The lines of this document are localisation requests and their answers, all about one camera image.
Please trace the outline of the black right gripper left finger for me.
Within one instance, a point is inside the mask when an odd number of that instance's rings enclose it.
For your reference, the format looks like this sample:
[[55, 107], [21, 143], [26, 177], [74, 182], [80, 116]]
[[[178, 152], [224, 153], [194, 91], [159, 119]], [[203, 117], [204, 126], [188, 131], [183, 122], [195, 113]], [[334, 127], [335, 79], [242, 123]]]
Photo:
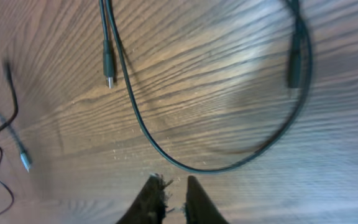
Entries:
[[165, 189], [173, 182], [151, 173], [127, 212], [116, 224], [162, 224], [167, 212]]

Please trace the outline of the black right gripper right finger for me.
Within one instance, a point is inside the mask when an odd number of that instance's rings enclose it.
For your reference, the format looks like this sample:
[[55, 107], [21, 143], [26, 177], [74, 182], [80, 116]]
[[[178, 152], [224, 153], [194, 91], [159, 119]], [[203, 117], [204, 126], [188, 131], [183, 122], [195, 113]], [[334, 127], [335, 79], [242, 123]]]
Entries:
[[198, 179], [188, 177], [185, 216], [187, 224], [228, 224]]

